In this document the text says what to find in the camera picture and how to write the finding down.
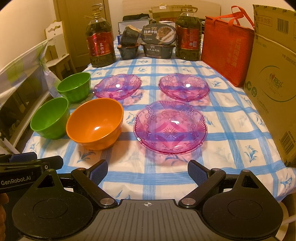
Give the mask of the person's left hand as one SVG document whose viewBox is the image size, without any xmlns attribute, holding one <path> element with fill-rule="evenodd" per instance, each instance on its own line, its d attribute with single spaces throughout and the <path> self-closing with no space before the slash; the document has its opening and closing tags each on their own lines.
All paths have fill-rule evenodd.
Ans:
<svg viewBox="0 0 296 241">
<path fill-rule="evenodd" d="M 6 211 L 3 207 L 3 205 L 7 204 L 9 202 L 9 198 L 6 193 L 2 193 L 0 195 L 0 241 L 4 241 L 6 238 Z"/>
</svg>

